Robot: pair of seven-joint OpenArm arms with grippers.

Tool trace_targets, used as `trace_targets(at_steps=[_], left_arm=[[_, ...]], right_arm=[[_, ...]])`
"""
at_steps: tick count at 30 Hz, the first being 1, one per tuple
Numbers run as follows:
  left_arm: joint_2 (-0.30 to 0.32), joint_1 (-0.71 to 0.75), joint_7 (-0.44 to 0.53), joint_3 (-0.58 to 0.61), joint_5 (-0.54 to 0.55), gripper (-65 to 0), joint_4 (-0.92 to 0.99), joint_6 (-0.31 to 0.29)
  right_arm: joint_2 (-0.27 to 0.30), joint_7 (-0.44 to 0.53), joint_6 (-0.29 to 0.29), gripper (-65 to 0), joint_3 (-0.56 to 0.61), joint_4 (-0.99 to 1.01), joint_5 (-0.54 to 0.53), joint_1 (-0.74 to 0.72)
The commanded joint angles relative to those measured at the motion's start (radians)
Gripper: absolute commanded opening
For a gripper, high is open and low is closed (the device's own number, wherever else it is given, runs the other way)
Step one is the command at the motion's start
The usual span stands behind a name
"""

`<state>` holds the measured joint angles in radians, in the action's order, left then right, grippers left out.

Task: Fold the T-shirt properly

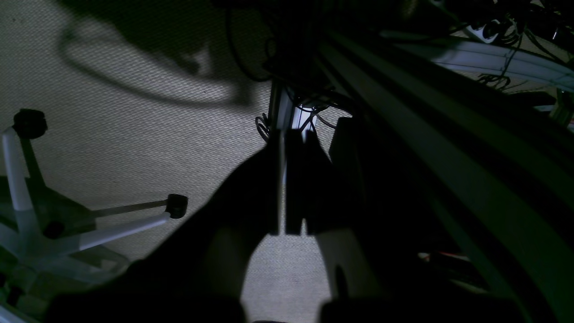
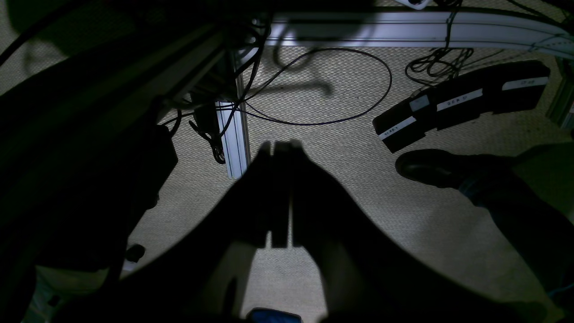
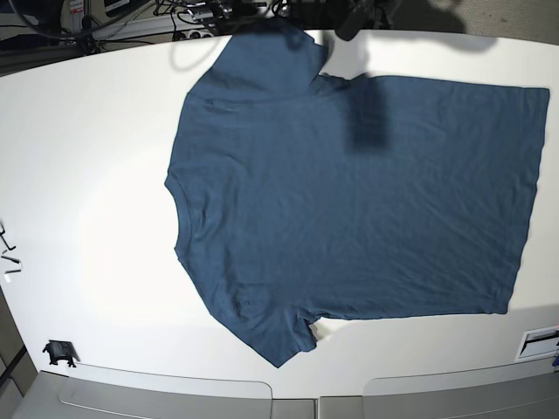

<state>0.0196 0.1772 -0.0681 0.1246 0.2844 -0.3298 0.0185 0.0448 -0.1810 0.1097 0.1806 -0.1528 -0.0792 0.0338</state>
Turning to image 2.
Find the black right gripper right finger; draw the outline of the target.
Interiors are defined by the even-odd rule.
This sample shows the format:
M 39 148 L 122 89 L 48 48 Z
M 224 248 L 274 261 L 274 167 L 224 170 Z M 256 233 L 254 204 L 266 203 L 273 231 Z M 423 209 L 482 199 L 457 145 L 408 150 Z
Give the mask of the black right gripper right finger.
M 326 323 L 543 323 L 539 302 L 498 302 L 429 268 L 390 239 L 299 141 L 277 141 L 293 241 L 321 274 Z

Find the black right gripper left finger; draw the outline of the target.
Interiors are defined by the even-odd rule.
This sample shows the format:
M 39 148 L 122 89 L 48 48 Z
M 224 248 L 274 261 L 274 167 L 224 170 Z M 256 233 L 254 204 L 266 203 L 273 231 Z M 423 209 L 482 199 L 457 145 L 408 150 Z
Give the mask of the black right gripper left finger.
M 252 261 L 266 243 L 271 144 L 176 245 L 122 282 L 123 323 L 240 322 Z

